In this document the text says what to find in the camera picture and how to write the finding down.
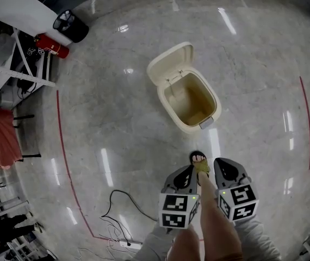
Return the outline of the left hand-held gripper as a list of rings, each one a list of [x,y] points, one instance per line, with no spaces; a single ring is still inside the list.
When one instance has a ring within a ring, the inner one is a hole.
[[[193,165],[182,166],[171,173],[159,194],[160,227],[188,229],[200,204],[200,195],[196,193],[197,174]]]

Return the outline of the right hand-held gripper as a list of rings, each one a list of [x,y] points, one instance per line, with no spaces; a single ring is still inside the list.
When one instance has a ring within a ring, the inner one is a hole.
[[[259,197],[242,164],[228,158],[216,158],[213,164],[218,208],[228,221],[236,222],[255,215]]]

